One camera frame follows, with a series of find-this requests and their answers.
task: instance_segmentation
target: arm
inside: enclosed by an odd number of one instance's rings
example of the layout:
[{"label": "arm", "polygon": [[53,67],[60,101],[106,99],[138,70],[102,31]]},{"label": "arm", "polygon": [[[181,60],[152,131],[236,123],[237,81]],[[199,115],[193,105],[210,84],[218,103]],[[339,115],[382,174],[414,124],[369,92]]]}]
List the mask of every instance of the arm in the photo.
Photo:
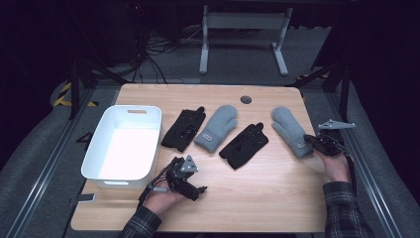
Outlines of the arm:
[{"label": "arm", "polygon": [[[167,182],[159,184],[166,187]],[[161,224],[159,215],[186,199],[172,191],[151,191],[147,200],[140,206],[116,238],[152,238]]]},{"label": "arm", "polygon": [[368,223],[359,210],[347,159],[343,154],[327,157],[315,151],[324,163],[331,182],[324,184],[327,206],[326,237],[374,237]]}]

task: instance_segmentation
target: circular hole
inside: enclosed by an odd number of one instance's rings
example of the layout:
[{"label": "circular hole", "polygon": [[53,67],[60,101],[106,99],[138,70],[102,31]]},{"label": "circular hole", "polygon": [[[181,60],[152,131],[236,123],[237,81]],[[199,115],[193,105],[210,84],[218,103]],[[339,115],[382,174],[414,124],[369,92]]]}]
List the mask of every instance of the circular hole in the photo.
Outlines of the circular hole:
[{"label": "circular hole", "polygon": [[251,99],[250,96],[245,95],[241,97],[241,102],[244,104],[250,104],[252,101],[253,100]]}]

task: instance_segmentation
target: white plastic bin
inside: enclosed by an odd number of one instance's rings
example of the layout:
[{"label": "white plastic bin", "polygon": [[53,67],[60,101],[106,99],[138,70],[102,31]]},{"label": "white plastic bin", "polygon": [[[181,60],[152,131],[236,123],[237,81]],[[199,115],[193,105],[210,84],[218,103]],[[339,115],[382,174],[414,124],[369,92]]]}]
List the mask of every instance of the white plastic bin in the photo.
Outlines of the white plastic bin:
[{"label": "white plastic bin", "polygon": [[99,121],[81,173],[100,187],[145,188],[155,175],[161,111],[115,105]]}]

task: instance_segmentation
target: wooden table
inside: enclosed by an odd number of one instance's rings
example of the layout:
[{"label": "wooden table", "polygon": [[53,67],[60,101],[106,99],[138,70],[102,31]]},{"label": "wooden table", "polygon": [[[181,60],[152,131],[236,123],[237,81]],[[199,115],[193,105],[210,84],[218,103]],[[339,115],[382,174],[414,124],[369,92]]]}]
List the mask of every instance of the wooden table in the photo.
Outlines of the wooden table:
[{"label": "wooden table", "polygon": [[[244,104],[240,98],[250,96]],[[161,217],[159,231],[182,232],[322,232],[326,208],[322,184],[327,181],[319,158],[298,160],[271,127],[271,111],[288,107],[307,134],[314,134],[300,92],[289,87],[228,85],[126,84],[116,104],[153,105],[162,111],[164,135],[183,109],[205,107],[207,117],[226,104],[238,109],[238,126],[216,153],[192,142],[180,154],[158,148],[157,172],[174,157],[191,155],[199,172],[188,181],[208,186],[196,201],[185,200]],[[250,124],[263,122],[269,142],[234,171],[218,153]],[[79,203],[71,221],[75,230],[121,230],[135,212],[139,189],[99,188],[88,181],[82,193],[94,202]]]}]

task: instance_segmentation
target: dark background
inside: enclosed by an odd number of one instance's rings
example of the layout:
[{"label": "dark background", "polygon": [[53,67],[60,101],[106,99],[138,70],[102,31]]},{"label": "dark background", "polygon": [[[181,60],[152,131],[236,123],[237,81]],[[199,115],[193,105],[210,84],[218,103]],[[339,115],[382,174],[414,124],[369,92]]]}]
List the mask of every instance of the dark background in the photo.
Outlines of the dark background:
[{"label": "dark background", "polygon": [[[201,6],[151,7],[127,3],[8,0],[0,8],[1,158],[3,168],[25,136],[52,110],[53,90],[73,60],[101,66],[136,56],[133,31],[154,28],[176,41],[200,24]],[[420,200],[418,7],[410,1],[372,1],[337,19],[337,9],[295,9],[291,27],[333,28],[317,66],[350,62],[352,81],[369,120],[417,202]]]}]

